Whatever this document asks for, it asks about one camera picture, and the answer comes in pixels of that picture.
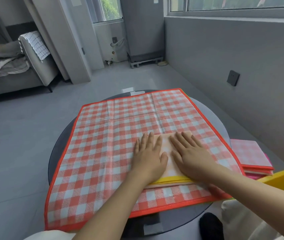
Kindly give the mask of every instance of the forearm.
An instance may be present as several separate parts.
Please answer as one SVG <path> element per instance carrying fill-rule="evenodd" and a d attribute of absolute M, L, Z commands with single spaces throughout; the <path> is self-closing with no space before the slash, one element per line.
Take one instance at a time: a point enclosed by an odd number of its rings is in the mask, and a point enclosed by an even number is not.
<path fill-rule="evenodd" d="M 73 240 L 118 240 L 144 185 L 128 177 Z"/>
<path fill-rule="evenodd" d="M 209 179 L 284 236 L 284 191 L 220 166 Z"/>

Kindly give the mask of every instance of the gray tile floor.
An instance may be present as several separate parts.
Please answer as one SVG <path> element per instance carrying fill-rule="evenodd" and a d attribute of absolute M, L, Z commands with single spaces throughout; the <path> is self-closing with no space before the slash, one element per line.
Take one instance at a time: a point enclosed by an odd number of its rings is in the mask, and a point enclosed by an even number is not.
<path fill-rule="evenodd" d="M 96 71 L 92 81 L 72 85 L 60 81 L 29 96 L 0 101 L 0 239 L 20 240 L 44 229 L 48 162 L 63 129 L 83 104 L 121 93 L 121 89 L 182 88 L 209 107 L 223 122 L 230 138 L 256 140 L 172 67 L 154 64 L 130 69 L 127 62 Z M 284 162 L 263 144 L 277 171 Z"/>

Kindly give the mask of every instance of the sofa leg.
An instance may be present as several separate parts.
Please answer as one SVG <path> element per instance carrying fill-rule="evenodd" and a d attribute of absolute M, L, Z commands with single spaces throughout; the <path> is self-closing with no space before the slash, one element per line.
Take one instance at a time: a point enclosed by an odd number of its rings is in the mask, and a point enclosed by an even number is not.
<path fill-rule="evenodd" d="M 53 92 L 50 85 L 48 85 L 47 88 L 49 89 L 50 92 Z"/>

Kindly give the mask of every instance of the round table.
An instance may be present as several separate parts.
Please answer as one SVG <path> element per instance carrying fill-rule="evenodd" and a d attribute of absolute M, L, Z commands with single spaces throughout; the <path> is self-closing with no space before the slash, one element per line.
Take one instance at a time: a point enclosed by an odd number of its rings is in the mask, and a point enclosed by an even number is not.
<path fill-rule="evenodd" d="M 147 93 L 156 90 L 139 90 L 139 92 L 140 91 L 145 91 Z M 123 98 L 128 96 L 131 96 L 130 92 L 121 93 L 109 97 L 105 100 L 121 97 Z M 211 122 L 211 124 L 217 129 L 217 131 L 221 134 L 224 140 L 229 145 L 231 145 L 226 128 L 219 120 L 219 118 L 204 104 L 193 98 L 191 98 L 191 100 L 196 104 L 196 106 L 201 110 L 201 112 Z M 64 148 L 67 145 L 75 120 L 76 118 L 74 118 L 74 120 L 72 120 L 70 124 L 64 129 L 64 131 L 58 138 L 56 144 L 54 145 L 48 167 L 49 184 L 51 184 L 58 161 L 61 158 Z M 204 203 L 193 206 L 190 205 L 173 210 L 162 211 L 151 215 L 130 218 L 128 219 L 127 224 L 124 228 L 122 237 L 142 237 L 168 232 L 192 221 L 200 214 L 202 214 L 210 205 L 211 203 Z"/>

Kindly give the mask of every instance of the folded placemat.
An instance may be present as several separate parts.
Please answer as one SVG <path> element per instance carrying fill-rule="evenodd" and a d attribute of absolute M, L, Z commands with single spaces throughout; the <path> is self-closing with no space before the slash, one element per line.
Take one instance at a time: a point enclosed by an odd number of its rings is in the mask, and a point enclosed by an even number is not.
<path fill-rule="evenodd" d="M 125 179 L 136 138 L 151 131 L 190 131 L 217 163 L 244 174 L 229 145 L 179 88 L 84 105 L 48 191 L 45 229 L 80 229 Z M 202 183 L 145 189 L 130 217 L 226 198 Z"/>

